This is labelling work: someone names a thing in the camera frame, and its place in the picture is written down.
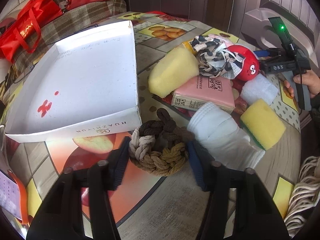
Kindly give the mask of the person's right hand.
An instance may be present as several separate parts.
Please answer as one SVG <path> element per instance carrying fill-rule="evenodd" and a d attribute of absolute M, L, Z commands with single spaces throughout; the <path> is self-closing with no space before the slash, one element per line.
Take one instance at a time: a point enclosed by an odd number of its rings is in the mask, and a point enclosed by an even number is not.
<path fill-rule="evenodd" d="M 319 76 L 313 70 L 307 70 L 301 76 L 296 75 L 293 77 L 295 83 L 302 83 L 308 87 L 310 98 L 314 98 L 320 93 L 320 80 Z"/>

